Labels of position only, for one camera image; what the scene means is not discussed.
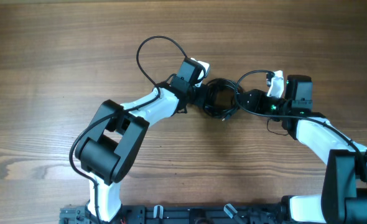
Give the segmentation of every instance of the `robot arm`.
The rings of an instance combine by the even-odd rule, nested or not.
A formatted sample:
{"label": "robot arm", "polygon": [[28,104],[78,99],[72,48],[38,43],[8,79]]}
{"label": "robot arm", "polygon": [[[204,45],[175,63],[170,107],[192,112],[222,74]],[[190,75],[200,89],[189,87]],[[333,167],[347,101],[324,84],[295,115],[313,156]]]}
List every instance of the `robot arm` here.
{"label": "robot arm", "polygon": [[[93,216],[96,215],[94,187],[98,190],[100,218],[110,222],[117,216],[121,209],[120,182],[132,167],[148,127],[182,110],[186,112],[187,103],[202,105],[202,101],[199,100],[204,94],[202,80],[207,77],[208,71],[209,64],[198,62],[193,58],[185,58],[178,74],[172,77],[170,83],[158,84],[160,97],[152,103],[138,110],[128,111],[130,108],[154,99],[158,94],[156,88],[149,95],[131,103],[118,105],[108,100],[100,106],[91,124],[107,115],[117,115],[88,131],[75,151],[76,158],[81,162],[81,168],[98,183],[94,186],[90,182],[91,197],[87,207]],[[281,98],[284,90],[281,71],[274,72],[273,76],[267,75],[267,85],[270,87],[267,93],[261,90],[241,93],[238,102],[254,113],[275,116],[274,121],[280,121],[276,118],[278,116],[294,115],[312,118],[331,126],[322,114],[312,112],[312,82],[309,77],[289,76],[284,98]],[[355,220],[365,219],[364,216],[367,214],[365,199],[367,198],[364,195],[357,197],[356,184],[354,185],[355,178],[361,176],[360,165],[356,165],[355,153],[341,136],[326,128],[325,125],[305,119],[282,119],[282,127],[293,139],[311,148],[327,164],[323,194],[290,196],[282,199],[287,209],[285,218],[282,219],[284,221],[339,223],[337,221],[346,219],[348,215]],[[106,137],[103,134],[104,130],[116,131],[122,135],[120,142],[117,143]],[[361,152],[367,151],[367,147],[361,144],[354,142],[354,145]],[[349,160],[345,162],[336,162],[348,157],[350,157]],[[353,172],[338,172],[340,169]],[[347,179],[351,180],[350,185],[341,184]],[[361,205],[365,207],[360,210],[355,209]]]}
{"label": "robot arm", "polygon": [[[97,192],[90,181],[90,202],[88,209],[96,215],[95,200],[98,201],[100,218],[110,222],[119,212],[121,201],[120,185],[124,176],[132,167],[148,127],[163,118],[168,118],[186,110],[186,104],[193,100],[195,89],[208,75],[210,65],[186,58],[171,83],[160,83],[160,97],[138,110],[127,111],[137,105],[154,99],[157,89],[136,101],[118,105],[111,100],[105,101],[96,112],[91,123],[115,113],[116,118],[99,124],[82,138],[75,151],[81,168],[98,183]],[[122,135],[119,143],[103,134],[104,130],[116,131]]]}

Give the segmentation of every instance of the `robotic arm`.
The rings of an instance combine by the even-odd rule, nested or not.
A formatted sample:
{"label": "robotic arm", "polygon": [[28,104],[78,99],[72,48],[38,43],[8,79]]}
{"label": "robotic arm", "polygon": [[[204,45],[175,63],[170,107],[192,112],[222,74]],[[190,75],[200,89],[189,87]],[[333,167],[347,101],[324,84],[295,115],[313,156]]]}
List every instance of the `robotic arm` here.
{"label": "robotic arm", "polygon": [[[90,181],[90,202],[86,206],[92,222],[99,214],[99,218],[106,223],[120,223],[117,217],[120,217],[120,213],[124,210],[119,197],[120,183],[132,167],[148,127],[176,113],[186,113],[188,103],[203,105],[207,86],[202,84],[202,80],[207,77],[209,69],[209,64],[186,57],[179,72],[171,76],[171,82],[167,83],[167,80],[157,84],[158,88],[154,88],[149,95],[121,105],[108,100],[100,106],[91,121],[90,126],[93,127],[82,136],[75,150],[75,156],[80,160],[81,168],[97,183],[94,185]],[[366,223],[367,194],[364,189],[356,188],[356,178],[360,177],[365,181],[367,176],[362,173],[360,158],[348,144],[348,140],[360,152],[366,152],[363,158],[366,161],[367,147],[339,133],[324,115],[312,112],[310,77],[289,75],[284,98],[281,98],[284,90],[282,72],[267,72],[266,79],[270,87],[267,93],[251,90],[239,94],[235,91],[236,101],[239,102],[241,109],[249,113],[268,116],[274,121],[282,121],[282,127],[293,139],[311,148],[327,164],[323,192],[321,195],[285,196],[281,203],[263,207],[262,210],[267,211],[268,222],[255,218],[254,212],[250,212],[254,209],[249,209],[250,207],[240,210],[228,204],[223,209],[224,215],[220,218],[225,220],[224,218],[228,215],[230,221],[225,220],[221,223]],[[159,93],[157,89],[160,90],[160,97],[143,107],[130,110],[155,99]],[[100,119],[106,116],[108,119],[99,123]],[[103,134],[105,130],[122,135],[120,142],[117,143],[105,136]],[[211,208],[198,210],[193,215],[193,210],[188,208],[189,224],[212,223],[207,219],[200,223],[191,221],[193,216],[212,216],[207,215],[209,211],[207,209]],[[146,212],[154,214],[152,218],[158,219],[155,223],[164,223],[161,222],[165,215],[160,205]],[[146,220],[146,217],[141,209],[137,218]]]}

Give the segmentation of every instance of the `wood grain surface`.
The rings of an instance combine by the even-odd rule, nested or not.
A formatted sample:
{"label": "wood grain surface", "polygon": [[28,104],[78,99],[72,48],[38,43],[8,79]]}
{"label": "wood grain surface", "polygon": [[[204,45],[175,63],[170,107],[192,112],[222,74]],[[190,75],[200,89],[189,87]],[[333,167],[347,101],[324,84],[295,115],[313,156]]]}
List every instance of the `wood grain surface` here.
{"label": "wood grain surface", "polygon": [[[151,91],[135,53],[152,35],[209,62],[209,80],[255,69],[311,76],[314,111],[367,145],[366,1],[0,5],[0,223],[56,223],[59,208],[89,199],[88,181],[69,166],[69,147],[104,100]],[[140,58],[157,81],[183,59],[166,40],[149,42]],[[264,79],[254,75],[243,86],[267,90]],[[324,173],[310,149],[267,132],[264,118],[239,111],[222,122],[189,107],[148,130],[121,198],[125,205],[276,202],[319,194]]]}

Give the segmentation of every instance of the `black end effector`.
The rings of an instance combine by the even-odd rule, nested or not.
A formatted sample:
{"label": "black end effector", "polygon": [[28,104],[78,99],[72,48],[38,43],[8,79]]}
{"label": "black end effector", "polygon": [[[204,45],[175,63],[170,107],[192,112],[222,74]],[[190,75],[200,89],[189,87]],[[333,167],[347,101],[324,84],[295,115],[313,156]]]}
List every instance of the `black end effector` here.
{"label": "black end effector", "polygon": [[367,223],[367,190],[356,188],[359,178],[365,181],[355,152],[330,151],[322,190],[327,223]]}
{"label": "black end effector", "polygon": [[[120,182],[128,173],[149,127],[149,123],[142,117],[124,112],[121,105],[111,100],[102,103],[91,124],[113,113],[117,114],[116,118],[107,119],[88,131],[75,151],[81,168],[101,177],[107,185]],[[120,142],[105,136],[105,129],[121,134]]]}
{"label": "black end effector", "polygon": [[[324,118],[321,113],[312,112],[312,80],[305,75],[287,77],[284,98],[270,97],[262,90],[250,90],[240,94],[238,100],[247,110],[265,115],[303,116]],[[297,140],[298,119],[282,119],[282,127]]]}

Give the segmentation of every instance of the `black wire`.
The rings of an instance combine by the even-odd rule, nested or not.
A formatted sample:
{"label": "black wire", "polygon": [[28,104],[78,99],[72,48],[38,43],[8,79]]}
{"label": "black wire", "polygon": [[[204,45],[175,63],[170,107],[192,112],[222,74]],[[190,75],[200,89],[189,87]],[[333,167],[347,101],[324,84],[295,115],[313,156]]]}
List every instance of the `black wire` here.
{"label": "black wire", "polygon": [[235,91],[236,83],[232,80],[227,80],[225,78],[215,78],[210,80],[207,84],[207,92],[205,96],[205,102],[203,105],[203,111],[213,117],[213,118],[226,118],[228,115],[232,115],[235,113],[239,106],[235,103],[235,100],[232,96],[231,104],[229,108],[225,106],[216,106],[215,101],[218,94],[225,90],[231,90],[233,94],[243,93],[244,90],[241,86],[238,87],[238,90]]}
{"label": "black wire", "polygon": [[[268,70],[255,70],[255,71],[252,71],[252,72],[248,72],[246,74],[244,74],[239,80],[238,82],[236,83],[236,86],[235,86],[235,90],[237,91],[237,89],[239,88],[239,84],[241,83],[241,81],[247,77],[248,75],[251,75],[251,74],[254,74],[254,73],[271,73],[271,74],[274,74],[274,72],[271,72],[271,71],[268,71]],[[259,114],[259,113],[255,113],[253,111],[250,111],[250,110],[247,110],[246,108],[244,108],[240,102],[238,101],[238,97],[237,97],[237,94],[235,94],[235,101],[236,101],[236,104],[239,105],[239,107],[250,113],[250,114],[253,114],[253,115],[256,115],[256,116],[262,116],[262,117],[267,117],[267,118],[280,118],[280,119],[284,119],[284,118],[294,118],[294,119],[303,119],[303,120],[306,120],[306,121],[311,121],[313,123],[316,123],[316,124],[319,124],[319,125],[322,125],[323,127],[333,131],[335,134],[337,134],[340,138],[342,138],[349,146],[351,146],[354,150],[355,150],[355,154],[358,158],[358,160],[360,161],[360,164],[362,166],[362,170],[363,172],[365,173],[365,176],[366,176],[366,183],[367,183],[367,166],[366,166],[366,162],[365,162],[365,159],[363,158],[361,152],[359,151],[359,149],[353,144],[353,141],[351,139],[348,139],[346,136],[344,136],[341,132],[339,132],[338,130],[336,130],[335,128],[331,127],[330,125],[328,125],[327,123],[324,123],[324,122],[321,122],[321,121],[318,121],[316,119],[312,119],[312,118],[307,118],[307,117],[301,117],[301,116],[288,116],[288,115],[266,115],[266,114]]]}
{"label": "black wire", "polygon": [[273,133],[273,134],[277,134],[277,135],[281,135],[281,136],[288,136],[289,135],[289,132],[285,133],[285,134],[281,134],[281,133],[276,133],[274,131],[271,131],[269,130],[269,121],[271,120],[272,118],[268,118],[268,120],[266,121],[266,129],[270,132],[270,133]]}
{"label": "black wire", "polygon": [[[130,109],[126,109],[126,110],[124,110],[123,112],[129,112],[129,111],[134,111],[134,110],[138,110],[139,108],[142,108],[143,106],[146,106],[146,105],[148,105],[148,104],[150,104],[150,103],[153,103],[153,102],[155,102],[155,100],[157,100],[159,97],[160,97],[160,88],[157,86],[157,84],[156,84],[156,82],[154,82],[153,81],[153,79],[143,70],[143,68],[142,68],[142,66],[141,66],[141,64],[139,63],[139,52],[141,51],[141,48],[142,48],[142,46],[146,43],[146,42],[148,42],[148,41],[150,41],[150,40],[152,40],[152,39],[156,39],[156,38],[160,38],[160,39],[167,39],[167,40],[169,40],[169,41],[171,41],[171,42],[173,42],[180,50],[181,50],[181,52],[183,53],[183,55],[185,56],[185,58],[187,58],[187,55],[186,55],[186,53],[185,53],[185,51],[183,50],[183,48],[181,48],[181,46],[178,44],[178,43],[176,43],[176,41],[174,41],[173,39],[171,39],[171,38],[169,38],[169,37],[164,37],[164,36],[153,36],[153,37],[150,37],[150,38],[148,38],[148,39],[146,39],[146,40],[144,40],[141,44],[140,44],[140,46],[138,47],[138,51],[136,52],[136,63],[138,64],[138,67],[139,67],[139,69],[141,70],[141,72],[144,74],[144,76],[154,85],[154,88],[156,88],[157,89],[157,95],[153,98],[153,99],[151,99],[151,100],[149,100],[149,101],[147,101],[147,102],[145,102],[145,103],[143,103],[143,104],[141,104],[141,105],[138,105],[138,106],[135,106],[135,107],[133,107],[133,108],[130,108]],[[166,81],[168,81],[171,77],[173,77],[174,75],[176,75],[176,74],[172,74],[172,75],[170,75],[170,77],[166,80]],[[86,179],[88,179],[88,180],[90,180],[93,184],[94,184],[94,193],[95,193],[95,198],[94,198],[94,200],[95,200],[95,213],[96,213],[96,219],[98,220],[98,224],[102,224],[102,220],[101,220],[101,218],[100,218],[100,213],[99,213],[99,205],[98,205],[98,183],[97,183],[97,181],[94,179],[94,178],[92,178],[92,177],[90,177],[89,175],[86,175],[85,173],[83,173],[83,172],[81,172],[81,171],[79,171],[78,169],[77,169],[77,167],[75,166],[75,164],[74,164],[74,161],[73,161],[73,153],[74,153],[74,150],[75,150],[75,148],[77,147],[77,144],[80,142],[80,140],[83,138],[83,136],[88,132],[88,131],[91,131],[91,129],[93,129],[95,126],[97,126],[97,125],[99,125],[100,123],[102,123],[103,121],[106,121],[107,119],[113,119],[113,118],[116,118],[117,116],[118,116],[118,114],[120,113],[121,111],[118,111],[118,112],[116,112],[116,113],[113,113],[113,114],[109,114],[109,115],[107,115],[107,116],[104,116],[103,118],[101,118],[101,119],[99,119],[99,120],[97,120],[97,121],[95,121],[94,123],[92,123],[92,124],[90,124],[86,129],[84,129],[84,131],[76,138],[76,140],[74,141],[74,143],[72,144],[72,146],[71,146],[71,148],[70,148],[70,151],[69,151],[69,163],[70,163],[70,166],[72,167],[72,169],[77,173],[77,174],[79,174],[79,175],[81,175],[82,177],[84,177],[84,178],[86,178]]]}
{"label": "black wire", "polygon": [[177,76],[177,74],[175,73],[171,74],[166,80],[164,80],[164,82],[168,82],[170,78],[175,77],[175,76]]}

